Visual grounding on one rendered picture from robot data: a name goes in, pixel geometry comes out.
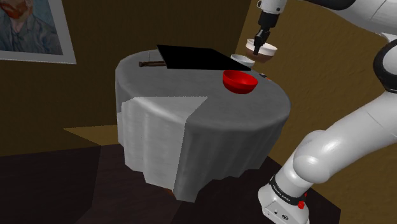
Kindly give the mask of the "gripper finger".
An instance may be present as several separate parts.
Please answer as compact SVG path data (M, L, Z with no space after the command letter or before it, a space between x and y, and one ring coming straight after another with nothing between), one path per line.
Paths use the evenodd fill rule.
M254 37L254 50L253 54L258 55L260 48L266 43L268 37L270 36L269 29L260 29Z

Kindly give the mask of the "white and brown bowl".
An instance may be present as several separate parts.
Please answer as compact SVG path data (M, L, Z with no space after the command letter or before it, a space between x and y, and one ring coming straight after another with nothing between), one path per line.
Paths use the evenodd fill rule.
M264 43L260 47L257 55L254 54L254 49L255 49L254 39L247 39L246 56L249 59L251 59L255 62L259 62L259 63L265 63L265 62L269 61L277 51L277 47L275 47L271 44L268 44L268 43Z

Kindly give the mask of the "small white bowl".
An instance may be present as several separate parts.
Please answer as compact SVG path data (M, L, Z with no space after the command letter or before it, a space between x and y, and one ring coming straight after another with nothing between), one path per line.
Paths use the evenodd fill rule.
M254 63L255 63L255 61L251 60L250 58L248 58L244 55L231 54L230 58L239 62L240 64L247 66L247 67L253 67Z

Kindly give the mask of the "red bowl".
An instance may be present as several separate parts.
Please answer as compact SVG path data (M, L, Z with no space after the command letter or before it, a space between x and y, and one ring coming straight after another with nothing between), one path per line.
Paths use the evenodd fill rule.
M257 84L258 80L250 74L235 70L223 71L224 87L235 94L248 94Z

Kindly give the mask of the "round table with grey tablecloth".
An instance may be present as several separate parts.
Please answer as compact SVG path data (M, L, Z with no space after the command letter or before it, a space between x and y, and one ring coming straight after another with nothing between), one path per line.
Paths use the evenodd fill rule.
M278 84L252 71L257 86L235 94L220 70L139 67L147 59L161 55L135 53L115 70L118 140L128 168L194 202L210 181L262 165L291 109Z

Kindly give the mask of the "brown stick-shaped tool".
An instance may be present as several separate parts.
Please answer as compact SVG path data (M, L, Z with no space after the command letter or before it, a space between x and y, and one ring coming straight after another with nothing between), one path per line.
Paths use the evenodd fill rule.
M138 62L139 67L162 67L166 65L159 52L146 52L142 54L142 59Z

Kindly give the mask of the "framed portrait wall picture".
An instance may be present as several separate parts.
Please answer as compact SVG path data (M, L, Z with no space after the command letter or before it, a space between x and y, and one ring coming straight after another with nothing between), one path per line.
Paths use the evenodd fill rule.
M0 0L0 60L75 64L62 0Z

